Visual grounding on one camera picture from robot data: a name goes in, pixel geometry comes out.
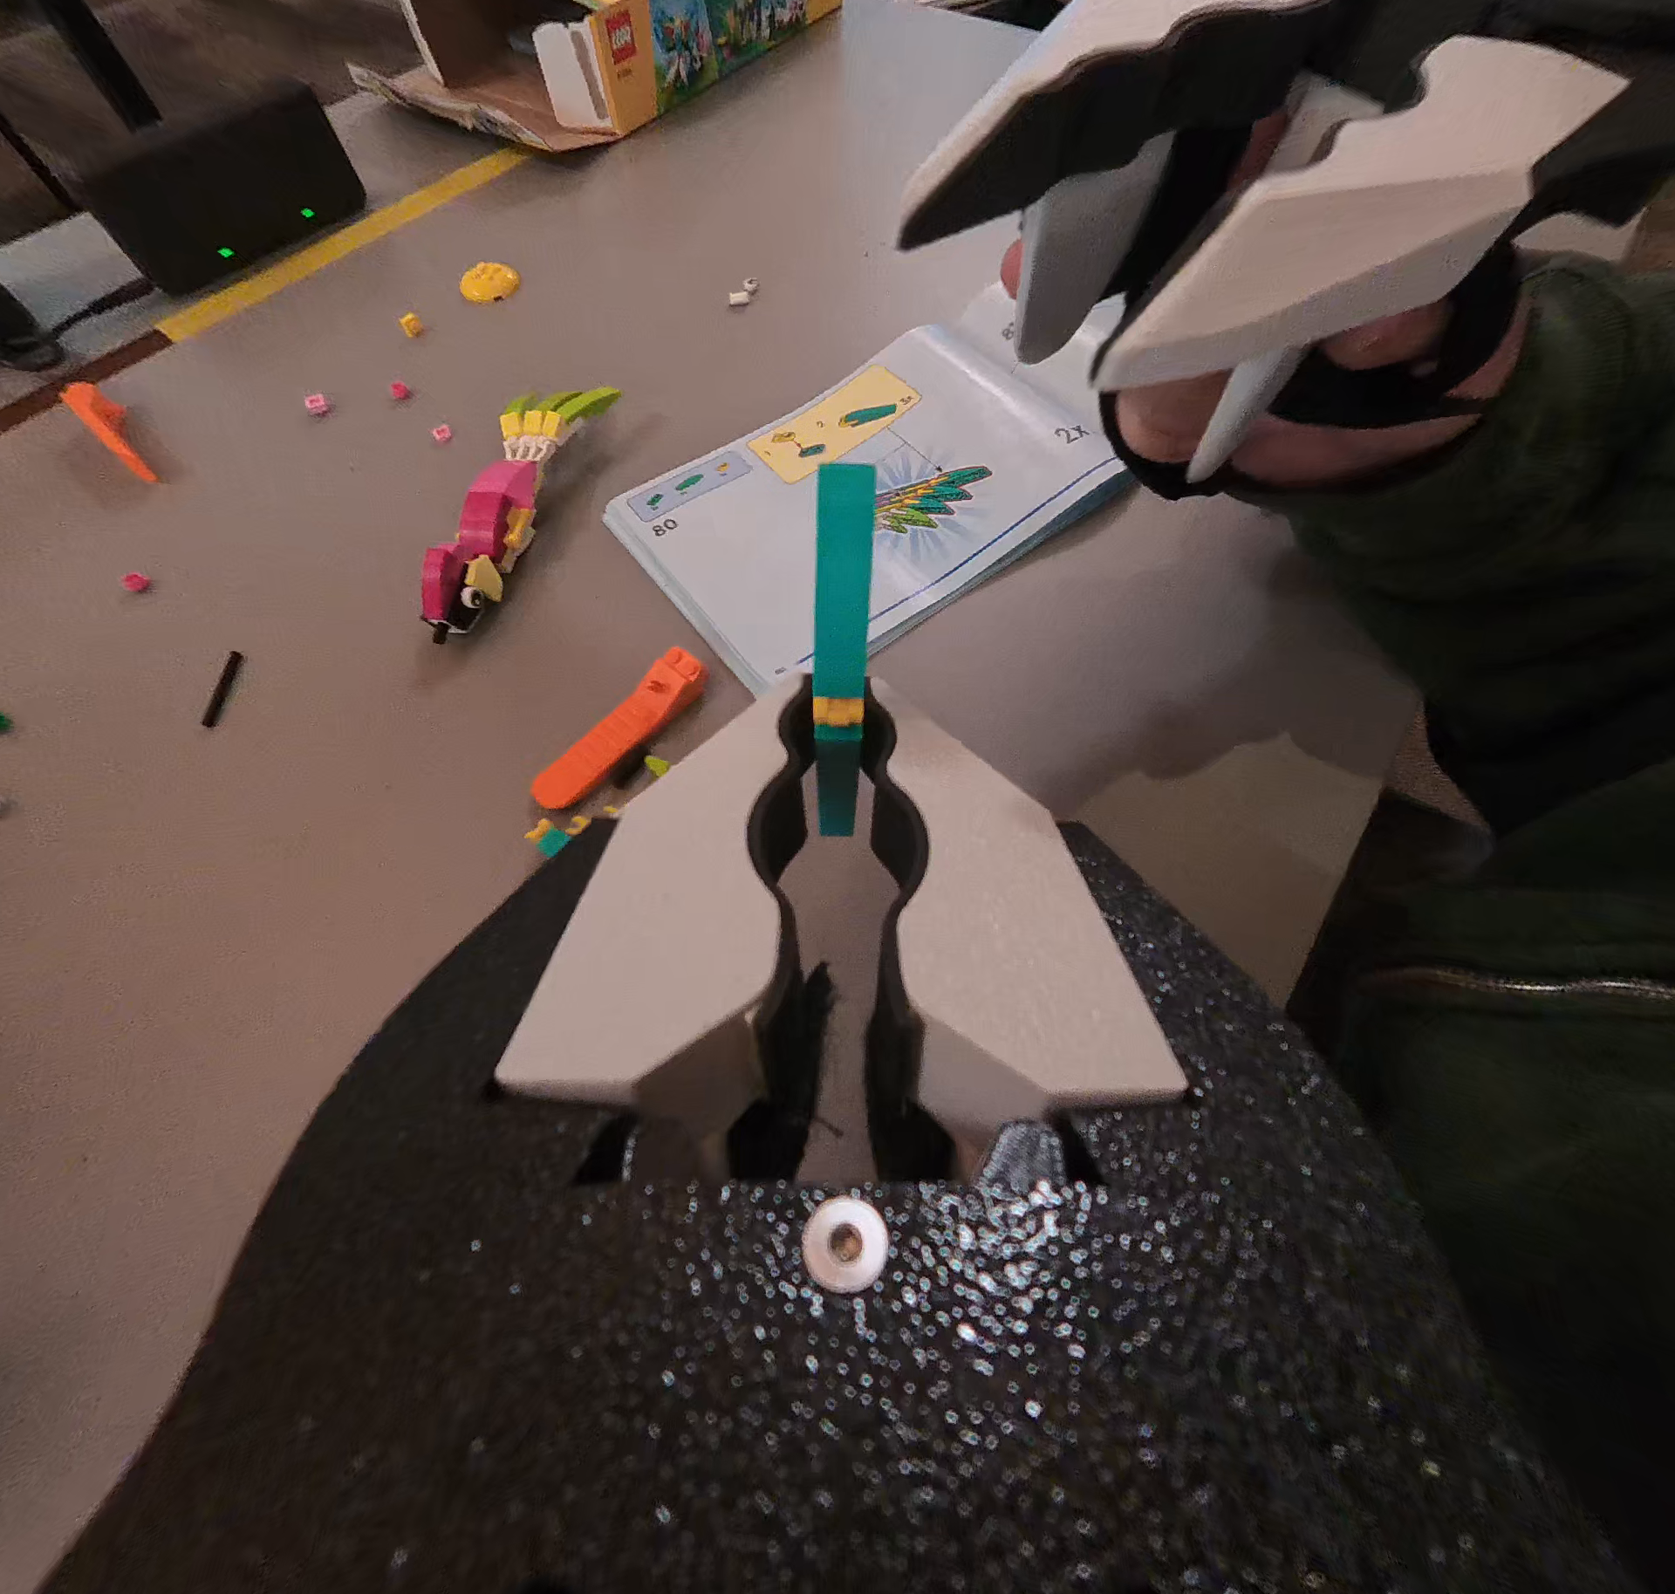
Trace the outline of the orange brick separator tool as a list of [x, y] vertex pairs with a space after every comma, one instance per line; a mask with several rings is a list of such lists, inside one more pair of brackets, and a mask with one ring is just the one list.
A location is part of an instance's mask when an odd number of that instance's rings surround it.
[[707, 684], [710, 669], [696, 655], [669, 647], [622, 702], [533, 777], [533, 804], [573, 808], [600, 787], [617, 786], [615, 774], [627, 757], [656, 743]]

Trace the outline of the black box with green lights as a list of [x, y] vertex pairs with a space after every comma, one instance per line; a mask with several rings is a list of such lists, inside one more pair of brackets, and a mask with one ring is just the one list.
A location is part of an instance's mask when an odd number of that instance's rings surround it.
[[141, 278], [173, 299], [367, 209], [343, 139], [298, 77], [144, 127], [81, 165], [70, 191]]

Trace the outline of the person's right hand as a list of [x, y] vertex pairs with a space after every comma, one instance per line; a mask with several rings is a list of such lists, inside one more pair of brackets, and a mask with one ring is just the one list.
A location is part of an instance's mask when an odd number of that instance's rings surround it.
[[1369, 487], [1477, 430], [1518, 362], [1523, 282], [1518, 251], [1499, 243], [1440, 301], [1320, 341], [1205, 483], [1188, 480], [1188, 464], [1226, 375], [1105, 391], [1101, 430], [1161, 497], [1229, 493], [1265, 503]]

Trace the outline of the teal lego feather piece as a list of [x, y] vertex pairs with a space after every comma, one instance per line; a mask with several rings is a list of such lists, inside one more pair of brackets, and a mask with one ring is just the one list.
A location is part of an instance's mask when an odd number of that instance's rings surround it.
[[878, 469], [817, 473], [812, 723], [822, 835], [851, 835], [862, 777]]

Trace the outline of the yellow tape strip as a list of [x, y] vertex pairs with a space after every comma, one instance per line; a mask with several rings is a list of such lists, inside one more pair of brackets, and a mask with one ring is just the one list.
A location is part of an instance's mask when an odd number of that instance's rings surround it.
[[173, 312], [168, 312], [154, 321], [154, 330], [169, 344], [197, 338], [208, 330], [219, 328], [226, 319], [261, 306], [262, 302], [280, 296], [284, 290], [323, 273], [326, 266], [343, 262], [362, 248], [379, 243], [405, 226], [429, 217], [440, 208], [490, 186], [532, 158], [533, 152], [526, 147], [507, 147], [482, 158], [472, 158], [471, 162], [451, 169], [442, 178], [364, 213], [334, 232], [324, 234], [324, 239], [306, 243], [277, 265], [249, 273], [236, 284], [225, 285], [194, 305], [180, 306]]

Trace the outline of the colourful cardboard lego box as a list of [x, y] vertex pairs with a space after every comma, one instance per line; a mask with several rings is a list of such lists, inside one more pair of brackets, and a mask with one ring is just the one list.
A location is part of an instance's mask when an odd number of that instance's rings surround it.
[[421, 64], [359, 88], [533, 152], [624, 139], [843, 0], [396, 0]]

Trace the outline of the lego instruction booklet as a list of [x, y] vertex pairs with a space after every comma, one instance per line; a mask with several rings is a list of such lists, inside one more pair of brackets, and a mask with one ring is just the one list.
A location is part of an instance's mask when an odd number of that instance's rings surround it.
[[812, 662], [819, 468], [867, 465], [869, 651], [883, 650], [1133, 484], [1088, 383], [1123, 301], [1040, 363], [1016, 357], [1015, 318], [986, 288], [798, 410], [619, 493], [605, 528], [761, 696]]

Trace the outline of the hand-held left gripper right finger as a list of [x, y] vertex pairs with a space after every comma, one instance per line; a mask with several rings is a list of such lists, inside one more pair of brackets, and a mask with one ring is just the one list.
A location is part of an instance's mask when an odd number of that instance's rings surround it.
[[1180, 1102], [1185, 1067], [1051, 810], [886, 681], [865, 777], [896, 887], [867, 1036], [878, 1174], [973, 1178], [1008, 1123]]

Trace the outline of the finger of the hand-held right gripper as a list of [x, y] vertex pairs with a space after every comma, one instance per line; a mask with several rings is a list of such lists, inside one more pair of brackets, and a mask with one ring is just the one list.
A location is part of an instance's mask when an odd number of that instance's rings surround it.
[[898, 248], [1020, 213], [1012, 344], [1040, 363], [1128, 306], [1225, 197], [1331, 0], [1074, 0], [937, 144]]
[[[1418, 66], [1413, 103], [1331, 123], [1305, 162], [1275, 157], [1225, 193], [1131, 299], [1092, 365], [1104, 417], [1143, 387], [1221, 377], [1225, 390], [1182, 469], [1156, 484], [1214, 484], [1259, 417], [1308, 427], [1390, 427], [1468, 410], [1450, 391], [1513, 318], [1510, 239], [1554, 212], [1603, 224], [1631, 213], [1622, 155], [1631, 75], [1524, 39], [1456, 35]], [[1463, 324], [1431, 370], [1351, 372], [1321, 344], [1468, 284]]]

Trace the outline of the person's green jacket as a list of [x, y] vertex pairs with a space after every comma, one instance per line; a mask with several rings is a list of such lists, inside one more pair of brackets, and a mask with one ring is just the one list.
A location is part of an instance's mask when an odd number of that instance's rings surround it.
[[1406, 818], [1320, 941], [1298, 1018], [1518, 1417], [1671, 1590], [1671, 761], [1496, 845]]

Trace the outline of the orange lego beak piece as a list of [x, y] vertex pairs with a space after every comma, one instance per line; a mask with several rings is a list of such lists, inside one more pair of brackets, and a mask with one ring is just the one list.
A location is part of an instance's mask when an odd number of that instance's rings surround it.
[[94, 433], [101, 448], [135, 479], [156, 484], [159, 477], [151, 464], [135, 451], [127, 435], [127, 408], [110, 400], [92, 381], [72, 381], [59, 390], [59, 402], [76, 417], [76, 420]]

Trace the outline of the person's right forearm green sleeve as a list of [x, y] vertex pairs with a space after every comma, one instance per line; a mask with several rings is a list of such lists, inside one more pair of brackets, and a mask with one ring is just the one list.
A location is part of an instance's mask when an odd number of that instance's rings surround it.
[[1446, 451], [1278, 497], [1449, 756], [1671, 759], [1674, 278], [1554, 258]]

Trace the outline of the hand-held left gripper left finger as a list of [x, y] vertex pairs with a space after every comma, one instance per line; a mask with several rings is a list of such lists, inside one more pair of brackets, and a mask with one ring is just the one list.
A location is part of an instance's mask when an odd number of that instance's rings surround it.
[[803, 1159], [803, 681], [644, 789], [597, 846], [494, 1070], [518, 1096], [672, 1123], [712, 1170]]

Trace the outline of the pink lego bird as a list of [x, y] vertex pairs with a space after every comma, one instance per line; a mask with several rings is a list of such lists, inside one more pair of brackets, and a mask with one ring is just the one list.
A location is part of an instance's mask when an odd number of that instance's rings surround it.
[[501, 459], [471, 483], [454, 535], [421, 561], [421, 623], [434, 646], [471, 635], [504, 602], [533, 543], [540, 495], [556, 454], [620, 400], [617, 387], [523, 393], [498, 414]]

